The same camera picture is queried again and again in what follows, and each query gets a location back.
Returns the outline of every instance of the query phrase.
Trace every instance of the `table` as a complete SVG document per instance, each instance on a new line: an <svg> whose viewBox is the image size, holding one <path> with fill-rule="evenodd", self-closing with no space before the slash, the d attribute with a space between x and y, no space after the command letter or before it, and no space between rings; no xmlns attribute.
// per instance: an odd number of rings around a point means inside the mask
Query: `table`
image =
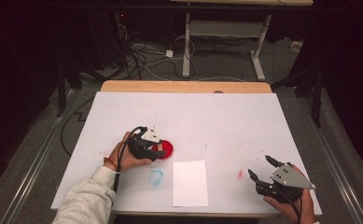
<svg viewBox="0 0 363 224"><path fill-rule="evenodd" d="M172 0L176 2L192 3L213 3L213 4L243 4L243 5L267 5L288 7L311 6L313 0ZM183 61L183 77L189 77L190 66L190 36L191 35L215 35L234 37L257 37L258 42L255 50L250 51L250 57L259 81L265 80L265 75L259 61L260 50L265 40L266 32L272 15L266 15L263 22L240 22L240 21L192 21L190 13L187 13L185 32L185 53Z"/></svg>
<svg viewBox="0 0 363 224"><path fill-rule="evenodd" d="M152 124L162 139L172 142L175 153L120 176L113 206L117 214L274 217L278 212L256 194L247 169L272 182L269 174L275 168L264 159L269 154L306 173L277 97L266 83L107 81L96 95L51 208L58 209L67 190L102 165L103 156L126 131ZM205 160L209 206L172 207L173 162L194 160ZM152 186L149 174L158 170L162 182Z"/></svg>

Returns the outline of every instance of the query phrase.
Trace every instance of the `red circular container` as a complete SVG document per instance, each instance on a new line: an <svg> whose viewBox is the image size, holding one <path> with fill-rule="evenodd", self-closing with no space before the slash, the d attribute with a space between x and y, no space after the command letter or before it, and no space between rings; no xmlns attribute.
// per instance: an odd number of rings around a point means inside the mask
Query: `red circular container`
<svg viewBox="0 0 363 224"><path fill-rule="evenodd" d="M172 154L173 154L173 145L170 142L168 142L166 140L162 140L161 141L161 148L166 153L162 157L159 157L158 158L159 160L166 160L166 159L168 159L169 157L172 156ZM152 146L152 151L158 151L158 145Z"/></svg>

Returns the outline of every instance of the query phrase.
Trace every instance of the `blue stain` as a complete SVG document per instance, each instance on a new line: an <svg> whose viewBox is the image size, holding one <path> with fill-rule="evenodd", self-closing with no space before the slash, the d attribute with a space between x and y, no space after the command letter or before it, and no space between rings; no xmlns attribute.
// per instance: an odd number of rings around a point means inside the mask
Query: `blue stain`
<svg viewBox="0 0 363 224"><path fill-rule="evenodd" d="M158 186L161 183L161 179L163 178L163 172L161 170L153 170L149 174L149 183L152 186Z"/></svg>

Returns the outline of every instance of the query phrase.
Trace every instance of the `sweatshirt sleeve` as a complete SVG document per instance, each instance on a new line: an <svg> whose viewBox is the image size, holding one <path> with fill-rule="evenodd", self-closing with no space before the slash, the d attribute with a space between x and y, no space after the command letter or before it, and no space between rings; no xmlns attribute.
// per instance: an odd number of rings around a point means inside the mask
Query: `sweatshirt sleeve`
<svg viewBox="0 0 363 224"><path fill-rule="evenodd" d="M108 223L116 193L115 172L105 166L80 179L65 194L52 223Z"/></svg>

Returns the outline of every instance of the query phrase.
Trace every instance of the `red mark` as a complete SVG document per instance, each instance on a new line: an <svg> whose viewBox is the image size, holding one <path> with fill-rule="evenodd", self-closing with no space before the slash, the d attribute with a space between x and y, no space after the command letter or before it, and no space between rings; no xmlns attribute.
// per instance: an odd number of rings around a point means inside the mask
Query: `red mark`
<svg viewBox="0 0 363 224"><path fill-rule="evenodd" d="M239 174L237 175L237 178L241 180L243 173L244 173L244 171L242 169L240 169Z"/></svg>

